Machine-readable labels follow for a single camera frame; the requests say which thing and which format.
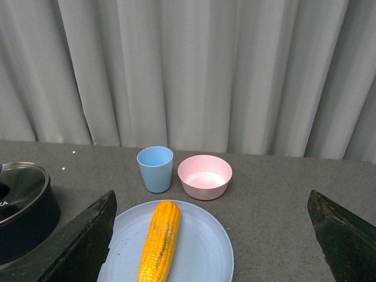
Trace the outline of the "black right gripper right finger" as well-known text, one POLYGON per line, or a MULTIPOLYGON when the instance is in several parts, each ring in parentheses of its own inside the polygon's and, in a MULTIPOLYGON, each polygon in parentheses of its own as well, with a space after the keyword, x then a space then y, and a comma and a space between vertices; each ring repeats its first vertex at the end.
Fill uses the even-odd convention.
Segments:
POLYGON ((307 210, 335 281, 375 281, 375 226, 316 190, 307 210))

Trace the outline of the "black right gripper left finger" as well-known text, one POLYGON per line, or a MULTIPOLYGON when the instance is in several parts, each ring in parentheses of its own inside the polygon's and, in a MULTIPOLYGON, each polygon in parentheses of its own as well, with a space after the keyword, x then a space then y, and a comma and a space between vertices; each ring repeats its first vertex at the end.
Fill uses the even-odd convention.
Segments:
POLYGON ((42 244, 1 270, 1 281, 96 281, 117 211, 108 191, 42 244))

